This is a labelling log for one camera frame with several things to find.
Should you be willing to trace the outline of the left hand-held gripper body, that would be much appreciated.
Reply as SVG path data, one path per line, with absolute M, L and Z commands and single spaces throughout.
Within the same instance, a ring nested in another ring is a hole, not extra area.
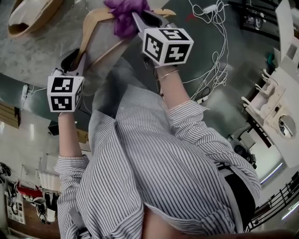
M 47 97 L 51 112 L 74 112 L 83 93 L 83 76 L 55 70 L 48 77 Z

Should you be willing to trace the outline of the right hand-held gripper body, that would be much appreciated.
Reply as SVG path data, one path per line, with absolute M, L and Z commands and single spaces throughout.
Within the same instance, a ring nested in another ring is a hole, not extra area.
M 186 63 L 194 44 L 189 34 L 173 23 L 160 27 L 142 24 L 139 37 L 142 39 L 142 53 L 158 67 Z

